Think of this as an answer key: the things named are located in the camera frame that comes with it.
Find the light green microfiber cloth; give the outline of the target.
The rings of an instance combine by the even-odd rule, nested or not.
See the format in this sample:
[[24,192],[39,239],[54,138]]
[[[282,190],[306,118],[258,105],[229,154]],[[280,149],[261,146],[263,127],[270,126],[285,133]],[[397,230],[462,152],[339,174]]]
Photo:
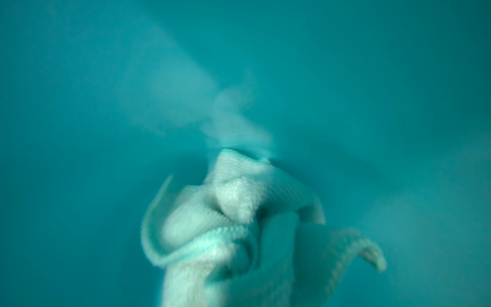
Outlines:
[[201,185],[166,179],[141,245],[165,272],[162,306],[326,306],[355,258],[387,267],[372,240],[326,225],[308,186],[228,148]]

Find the teal plastic bucket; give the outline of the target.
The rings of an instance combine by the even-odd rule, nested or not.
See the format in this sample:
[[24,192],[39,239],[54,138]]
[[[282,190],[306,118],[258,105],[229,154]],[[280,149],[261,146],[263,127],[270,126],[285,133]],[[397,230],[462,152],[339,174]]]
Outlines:
[[157,306],[143,212],[222,147],[381,246],[332,306],[490,305],[489,1],[2,1],[1,305]]

